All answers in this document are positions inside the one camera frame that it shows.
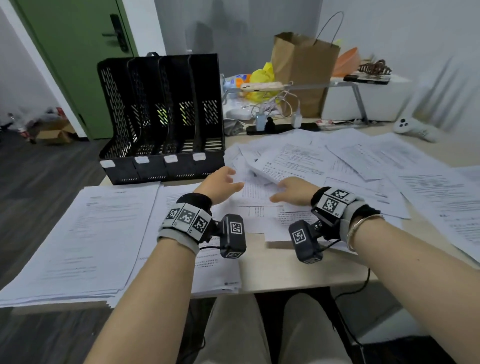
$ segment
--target white box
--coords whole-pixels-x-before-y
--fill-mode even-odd
[[[331,81],[343,81],[332,77]],[[387,85],[357,83],[369,120],[395,121],[399,111],[413,91],[413,82],[391,75]],[[351,120],[361,118],[353,89],[351,87],[331,87],[328,89],[323,120]]]

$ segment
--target beige pants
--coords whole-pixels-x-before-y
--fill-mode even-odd
[[[270,364],[262,317],[252,294],[220,296],[195,364]],[[283,316],[279,364],[351,364],[342,340],[320,304],[299,293]]]

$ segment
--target bag handle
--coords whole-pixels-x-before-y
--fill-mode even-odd
[[[337,14],[342,14],[342,20],[340,20],[340,24],[338,25],[338,28],[336,29],[336,32],[335,34],[333,35],[333,39],[332,39],[332,42],[330,43],[330,46],[332,46],[333,44],[333,41],[335,40],[335,37],[336,37],[336,34],[338,33],[338,31],[340,30],[340,27],[342,26],[342,23],[343,23],[343,18],[345,17],[345,14],[343,12],[336,12],[335,14],[333,14],[330,19],[327,20],[327,22],[325,23],[325,25],[322,27],[322,29],[320,29],[320,32],[318,33],[317,35],[317,38],[315,38],[315,41],[313,42],[313,46],[315,45],[315,43],[317,42],[318,40],[318,37],[320,36],[320,34],[323,32],[324,28],[327,26],[328,22],[330,20],[332,20],[332,18],[337,15]]]

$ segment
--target green door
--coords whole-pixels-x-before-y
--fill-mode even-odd
[[[116,0],[12,2],[87,135],[111,138],[110,115],[96,65],[105,58],[136,53],[121,0],[119,4]],[[115,36],[115,19],[120,25],[117,30],[124,34],[123,50]]]

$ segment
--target person's left hand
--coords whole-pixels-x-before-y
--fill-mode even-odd
[[[212,204],[217,205],[243,188],[243,182],[233,183],[231,175],[235,173],[232,168],[224,166],[205,178],[194,192],[208,196]]]

